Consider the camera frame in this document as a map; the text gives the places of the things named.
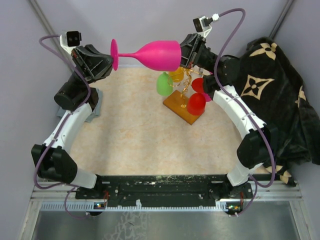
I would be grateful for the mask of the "orange plastic wine glass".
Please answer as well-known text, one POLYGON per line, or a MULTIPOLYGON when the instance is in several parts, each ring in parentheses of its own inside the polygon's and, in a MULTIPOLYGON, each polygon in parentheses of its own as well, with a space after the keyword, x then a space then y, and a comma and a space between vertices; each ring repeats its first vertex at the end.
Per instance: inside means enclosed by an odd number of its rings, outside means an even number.
POLYGON ((169 71, 168 75, 174 83, 180 83, 184 79, 185 73, 184 69, 179 67, 175 71, 169 71))

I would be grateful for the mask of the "red plastic wine glass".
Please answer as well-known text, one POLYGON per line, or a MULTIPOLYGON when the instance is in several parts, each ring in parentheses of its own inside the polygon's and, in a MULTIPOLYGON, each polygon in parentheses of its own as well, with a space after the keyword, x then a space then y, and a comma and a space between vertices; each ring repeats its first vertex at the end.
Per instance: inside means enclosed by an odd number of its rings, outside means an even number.
POLYGON ((196 78, 191 83, 194 94, 190 96, 186 108, 193 116, 200 116, 205 112, 207 102, 204 96, 203 83, 204 79, 202 77, 196 78))

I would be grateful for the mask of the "magenta wine glass front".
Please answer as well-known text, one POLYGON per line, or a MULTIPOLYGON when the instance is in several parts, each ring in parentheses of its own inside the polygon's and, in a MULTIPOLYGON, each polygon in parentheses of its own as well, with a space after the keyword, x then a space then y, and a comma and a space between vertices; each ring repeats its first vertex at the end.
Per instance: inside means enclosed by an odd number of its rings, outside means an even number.
POLYGON ((154 71, 174 72, 180 67, 182 50, 175 40, 157 40, 147 43, 134 53, 119 53, 118 43, 111 41, 110 55, 113 58, 112 67, 116 71, 119 58, 134 58, 148 69, 154 71))

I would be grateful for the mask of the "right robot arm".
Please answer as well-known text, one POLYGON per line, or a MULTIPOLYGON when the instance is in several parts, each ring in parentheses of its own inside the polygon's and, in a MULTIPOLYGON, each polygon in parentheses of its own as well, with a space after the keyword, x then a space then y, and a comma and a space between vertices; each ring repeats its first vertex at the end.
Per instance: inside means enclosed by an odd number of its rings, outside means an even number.
POLYGON ((254 171, 266 162, 271 164, 271 179, 266 187, 271 186, 276 176, 274 150, 278 130, 260 119, 238 94, 235 84, 240 75, 240 59, 211 52, 206 39, 198 33, 189 33, 180 48, 181 67, 189 70, 198 66, 211 72, 204 77, 204 91, 223 109, 242 138, 236 150, 238 162, 222 183, 214 184, 210 194, 216 200, 235 198, 254 171))

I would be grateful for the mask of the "magenta wine glass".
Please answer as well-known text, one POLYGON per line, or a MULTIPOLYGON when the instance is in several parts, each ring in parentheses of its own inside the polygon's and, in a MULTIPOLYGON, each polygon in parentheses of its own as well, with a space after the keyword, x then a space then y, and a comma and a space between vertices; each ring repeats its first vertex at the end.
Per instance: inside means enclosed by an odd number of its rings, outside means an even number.
POLYGON ((202 95, 207 103, 212 101, 211 97, 207 93, 203 92, 202 95))
POLYGON ((113 58, 112 67, 116 71, 119 58, 134 58, 148 69, 154 71, 174 72, 180 67, 182 50, 175 40, 157 40, 147 43, 134 53, 119 53, 118 43, 111 41, 110 55, 113 58))

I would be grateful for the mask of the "clear wine glass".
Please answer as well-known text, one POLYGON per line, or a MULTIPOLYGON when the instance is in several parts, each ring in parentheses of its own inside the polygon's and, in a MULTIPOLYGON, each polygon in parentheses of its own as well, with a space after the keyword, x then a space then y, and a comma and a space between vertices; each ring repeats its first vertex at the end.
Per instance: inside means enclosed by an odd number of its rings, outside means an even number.
POLYGON ((201 76, 201 75, 203 75, 203 73, 204 73, 204 69, 201 68, 201 67, 197 67, 197 72, 198 72, 198 74, 201 76))

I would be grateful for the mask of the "green plastic wine glass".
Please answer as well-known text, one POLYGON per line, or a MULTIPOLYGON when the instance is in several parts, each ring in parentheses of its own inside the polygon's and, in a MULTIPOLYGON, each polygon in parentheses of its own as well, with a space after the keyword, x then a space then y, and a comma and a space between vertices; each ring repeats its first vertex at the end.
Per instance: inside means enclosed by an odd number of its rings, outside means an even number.
POLYGON ((159 75, 156 82, 156 91, 161 96, 169 96, 173 92, 173 80, 168 73, 159 75))

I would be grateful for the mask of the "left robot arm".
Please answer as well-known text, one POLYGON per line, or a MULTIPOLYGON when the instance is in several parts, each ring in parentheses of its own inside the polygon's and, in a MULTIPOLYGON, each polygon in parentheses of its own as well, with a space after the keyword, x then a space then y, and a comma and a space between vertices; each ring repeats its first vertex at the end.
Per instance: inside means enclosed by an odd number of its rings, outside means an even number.
POLYGON ((31 149, 33 180, 42 178, 83 188, 97 199, 104 192, 101 176, 79 168, 70 151, 83 124, 100 116, 103 93, 89 85, 110 75, 113 59, 91 44, 66 50, 76 69, 54 96, 64 112, 61 120, 43 144, 35 144, 31 149))

